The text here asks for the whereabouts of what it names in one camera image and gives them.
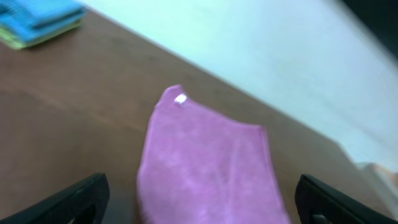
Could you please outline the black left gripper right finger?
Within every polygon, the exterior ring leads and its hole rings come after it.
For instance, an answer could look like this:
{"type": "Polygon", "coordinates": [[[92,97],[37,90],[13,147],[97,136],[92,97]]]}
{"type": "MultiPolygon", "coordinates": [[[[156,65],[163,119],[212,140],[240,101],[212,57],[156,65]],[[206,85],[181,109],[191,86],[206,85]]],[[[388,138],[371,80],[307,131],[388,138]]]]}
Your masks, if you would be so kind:
{"type": "Polygon", "coordinates": [[[302,174],[295,189],[302,224],[397,224],[317,178],[302,174]]]}

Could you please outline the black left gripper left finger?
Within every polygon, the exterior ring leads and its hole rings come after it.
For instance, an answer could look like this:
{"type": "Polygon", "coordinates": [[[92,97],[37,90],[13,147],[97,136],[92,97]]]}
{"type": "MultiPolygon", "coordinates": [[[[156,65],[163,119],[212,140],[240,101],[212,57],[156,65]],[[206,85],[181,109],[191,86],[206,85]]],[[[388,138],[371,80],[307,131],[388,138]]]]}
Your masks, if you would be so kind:
{"type": "Polygon", "coordinates": [[[1,220],[1,224],[101,223],[110,198],[104,173],[95,173],[39,203],[1,220]]]}

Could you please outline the purple microfiber cloth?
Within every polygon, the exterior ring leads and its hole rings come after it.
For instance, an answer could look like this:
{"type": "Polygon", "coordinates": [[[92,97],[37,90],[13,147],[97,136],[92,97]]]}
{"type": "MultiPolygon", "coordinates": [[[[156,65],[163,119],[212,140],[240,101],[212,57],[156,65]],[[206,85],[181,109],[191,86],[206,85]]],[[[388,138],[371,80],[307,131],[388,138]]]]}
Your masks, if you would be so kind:
{"type": "Polygon", "coordinates": [[[267,135],[189,98],[161,95],[137,173],[144,223],[289,224],[267,135]]]}

